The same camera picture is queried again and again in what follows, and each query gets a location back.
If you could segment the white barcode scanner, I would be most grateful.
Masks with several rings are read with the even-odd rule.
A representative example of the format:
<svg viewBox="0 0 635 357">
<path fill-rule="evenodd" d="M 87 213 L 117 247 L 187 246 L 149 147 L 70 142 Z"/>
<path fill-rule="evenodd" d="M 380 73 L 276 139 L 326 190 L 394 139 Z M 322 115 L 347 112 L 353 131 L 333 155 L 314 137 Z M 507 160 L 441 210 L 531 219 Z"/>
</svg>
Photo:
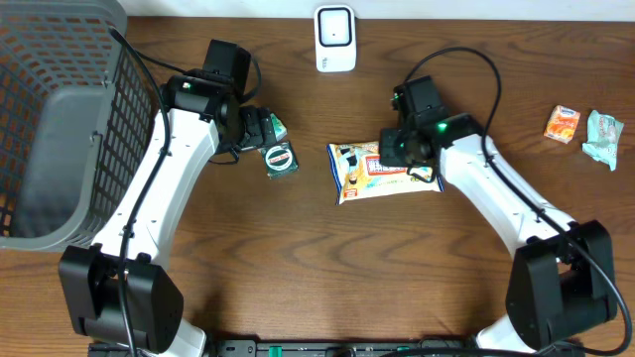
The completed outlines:
<svg viewBox="0 0 635 357">
<path fill-rule="evenodd" d="M 316 68 L 319 72 L 355 69 L 355 13 L 344 4 L 322 5 L 314 12 Z"/>
</svg>

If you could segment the green white packet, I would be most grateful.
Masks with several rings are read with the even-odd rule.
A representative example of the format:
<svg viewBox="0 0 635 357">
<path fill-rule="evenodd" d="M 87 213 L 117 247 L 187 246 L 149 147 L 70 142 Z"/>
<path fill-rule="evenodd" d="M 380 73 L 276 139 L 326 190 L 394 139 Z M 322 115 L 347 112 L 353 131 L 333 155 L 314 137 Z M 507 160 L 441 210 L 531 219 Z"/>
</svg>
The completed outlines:
<svg viewBox="0 0 635 357">
<path fill-rule="evenodd" d="M 273 125 L 273 130 L 277 142 L 282 141 L 288 134 L 287 127 L 284 125 L 281 119 L 279 119 L 275 113 L 270 114 L 270 119 Z"/>
</svg>

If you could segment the large yellow snack bag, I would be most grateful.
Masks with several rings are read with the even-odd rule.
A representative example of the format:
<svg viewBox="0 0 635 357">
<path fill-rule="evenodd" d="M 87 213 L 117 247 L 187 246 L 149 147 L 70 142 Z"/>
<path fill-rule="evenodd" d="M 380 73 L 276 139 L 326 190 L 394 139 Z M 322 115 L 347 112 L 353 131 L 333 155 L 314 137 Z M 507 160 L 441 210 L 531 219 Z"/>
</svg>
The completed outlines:
<svg viewBox="0 0 635 357">
<path fill-rule="evenodd" d="M 387 167 L 380 163 L 379 142 L 328 144 L 337 203 L 418 191 L 442 192 L 444 184 L 431 168 Z"/>
</svg>

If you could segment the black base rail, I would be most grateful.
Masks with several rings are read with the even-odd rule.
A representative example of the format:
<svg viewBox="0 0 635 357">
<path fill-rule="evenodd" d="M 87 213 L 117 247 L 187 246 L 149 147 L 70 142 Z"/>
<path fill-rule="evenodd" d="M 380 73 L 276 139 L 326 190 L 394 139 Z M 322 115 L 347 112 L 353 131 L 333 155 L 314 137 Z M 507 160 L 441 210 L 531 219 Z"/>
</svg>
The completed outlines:
<svg viewBox="0 0 635 357">
<path fill-rule="evenodd" d="M 202 356 L 205 357 L 376 357 L 391 352 L 418 348 L 465 348 L 476 349 L 472 341 L 430 337 L 419 342 L 258 342 L 254 340 L 219 340 L 208 343 Z M 131 356 L 127 347 L 108 343 L 88 345 L 89 357 Z M 539 352 L 539 356 L 585 356 L 581 351 L 559 350 L 554 347 Z"/>
</svg>

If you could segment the light blue small packet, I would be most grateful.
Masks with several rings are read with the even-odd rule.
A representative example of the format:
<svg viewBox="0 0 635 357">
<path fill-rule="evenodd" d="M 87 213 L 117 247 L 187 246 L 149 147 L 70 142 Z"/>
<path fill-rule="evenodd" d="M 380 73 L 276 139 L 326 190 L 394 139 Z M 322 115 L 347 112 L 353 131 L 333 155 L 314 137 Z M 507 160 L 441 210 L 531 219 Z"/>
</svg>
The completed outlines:
<svg viewBox="0 0 635 357">
<path fill-rule="evenodd" d="M 587 140 L 581 145 L 582 151 L 615 171 L 623 128 L 624 124 L 614 117 L 592 110 L 587 119 Z"/>
</svg>

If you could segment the dark green round-label packet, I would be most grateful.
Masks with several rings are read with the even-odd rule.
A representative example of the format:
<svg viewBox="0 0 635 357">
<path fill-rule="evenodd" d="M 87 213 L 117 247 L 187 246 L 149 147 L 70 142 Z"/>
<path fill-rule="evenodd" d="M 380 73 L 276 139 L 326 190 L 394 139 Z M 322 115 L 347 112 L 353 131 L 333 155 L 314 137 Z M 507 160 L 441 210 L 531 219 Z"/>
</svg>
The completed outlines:
<svg viewBox="0 0 635 357">
<path fill-rule="evenodd" d="M 259 150 L 269 179 L 277 179 L 299 169 L 294 149 L 289 141 L 277 143 Z"/>
</svg>

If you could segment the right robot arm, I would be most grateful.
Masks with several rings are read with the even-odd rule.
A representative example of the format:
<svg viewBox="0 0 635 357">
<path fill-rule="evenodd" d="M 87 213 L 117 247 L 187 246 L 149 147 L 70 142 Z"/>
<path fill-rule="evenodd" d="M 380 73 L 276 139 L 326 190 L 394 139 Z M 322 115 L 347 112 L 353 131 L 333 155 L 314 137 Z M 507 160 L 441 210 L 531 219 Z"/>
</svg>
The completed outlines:
<svg viewBox="0 0 635 357">
<path fill-rule="evenodd" d="M 537 352 L 612 320 L 618 310 L 610 236 L 541 197 L 469 114 L 450 115 L 428 77 L 395 87 L 399 125 L 384 129 L 380 162 L 455 186 L 499 235 L 513 266 L 506 313 L 475 336 L 480 349 Z"/>
</svg>

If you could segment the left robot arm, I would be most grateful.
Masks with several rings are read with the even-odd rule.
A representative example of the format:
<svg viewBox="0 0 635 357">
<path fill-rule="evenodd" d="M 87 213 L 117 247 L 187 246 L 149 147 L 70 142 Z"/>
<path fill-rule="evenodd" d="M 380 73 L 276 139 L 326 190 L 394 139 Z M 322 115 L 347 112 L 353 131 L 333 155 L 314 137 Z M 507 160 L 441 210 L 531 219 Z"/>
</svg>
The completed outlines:
<svg viewBox="0 0 635 357">
<path fill-rule="evenodd" d="M 160 109 L 121 202 L 89 247 L 69 246 L 59 262 L 72 328 L 93 340 L 88 355 L 204 355 L 207 335 L 184 317 L 170 254 L 202 169 L 222 154 L 235 165 L 277 140 L 270 111 L 248 103 L 258 67 L 247 50 L 213 40 L 201 68 L 153 87 Z"/>
</svg>

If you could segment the grey plastic mesh basket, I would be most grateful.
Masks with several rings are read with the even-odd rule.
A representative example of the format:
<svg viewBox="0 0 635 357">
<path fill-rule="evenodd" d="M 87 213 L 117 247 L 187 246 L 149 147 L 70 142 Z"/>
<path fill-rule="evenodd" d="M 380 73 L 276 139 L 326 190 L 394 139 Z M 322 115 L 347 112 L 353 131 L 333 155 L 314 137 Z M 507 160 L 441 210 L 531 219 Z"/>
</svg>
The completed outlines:
<svg viewBox="0 0 635 357">
<path fill-rule="evenodd" d="M 142 162 L 156 98 L 111 29 L 127 29 L 115 0 L 1 5 L 5 249 L 89 245 Z"/>
</svg>

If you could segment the orange small packet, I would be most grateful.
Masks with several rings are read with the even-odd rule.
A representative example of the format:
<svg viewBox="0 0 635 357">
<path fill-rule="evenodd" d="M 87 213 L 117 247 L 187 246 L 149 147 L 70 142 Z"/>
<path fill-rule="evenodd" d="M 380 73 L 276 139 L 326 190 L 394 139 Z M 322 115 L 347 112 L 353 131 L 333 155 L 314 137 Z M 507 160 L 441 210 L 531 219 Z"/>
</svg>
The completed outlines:
<svg viewBox="0 0 635 357">
<path fill-rule="evenodd" d="M 579 112 L 557 105 L 547 122 L 544 136 L 568 144 L 574 136 L 579 118 Z"/>
</svg>

